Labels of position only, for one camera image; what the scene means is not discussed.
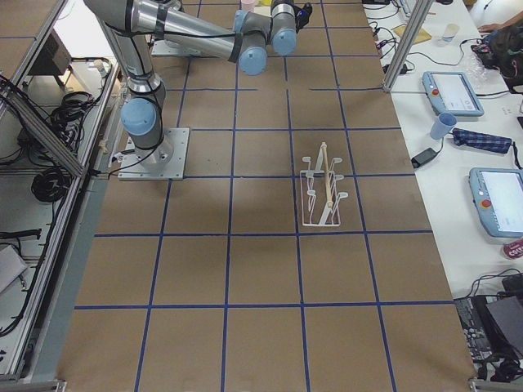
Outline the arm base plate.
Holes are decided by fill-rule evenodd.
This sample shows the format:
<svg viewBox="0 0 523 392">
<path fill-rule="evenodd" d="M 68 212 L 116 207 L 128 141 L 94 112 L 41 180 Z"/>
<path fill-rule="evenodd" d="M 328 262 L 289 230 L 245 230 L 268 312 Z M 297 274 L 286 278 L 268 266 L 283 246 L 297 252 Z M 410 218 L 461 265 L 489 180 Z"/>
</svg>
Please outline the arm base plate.
<svg viewBox="0 0 523 392">
<path fill-rule="evenodd" d="M 181 180 L 184 175 L 189 128 L 164 128 L 163 143 L 151 154 L 135 151 L 132 138 L 127 138 L 130 154 L 122 159 L 123 169 L 117 172 L 120 180 Z"/>
<path fill-rule="evenodd" d="M 154 57 L 187 57 L 192 56 L 193 52 L 177 42 L 155 40 L 151 55 Z"/>
</svg>

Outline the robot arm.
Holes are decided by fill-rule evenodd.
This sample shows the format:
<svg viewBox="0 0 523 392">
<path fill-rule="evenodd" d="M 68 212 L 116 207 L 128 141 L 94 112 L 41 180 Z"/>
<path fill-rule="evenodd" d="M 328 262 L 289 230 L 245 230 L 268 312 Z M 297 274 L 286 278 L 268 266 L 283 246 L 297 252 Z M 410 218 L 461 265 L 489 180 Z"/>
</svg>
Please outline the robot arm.
<svg viewBox="0 0 523 392">
<path fill-rule="evenodd" d="M 214 56 L 238 64 L 247 75 L 266 68 L 271 46 L 291 54 L 297 33 L 307 24 L 311 6 L 274 1 L 268 16 L 245 10 L 235 13 L 234 26 L 225 29 L 185 13 L 180 1 L 87 1 L 87 8 L 105 28 L 111 49 L 127 75 L 130 101 L 121 120 L 134 144 L 136 159 L 145 165 L 169 161 L 174 146 L 162 124 L 165 85 L 154 71 L 149 38 L 166 47 L 170 56 Z"/>
</svg>

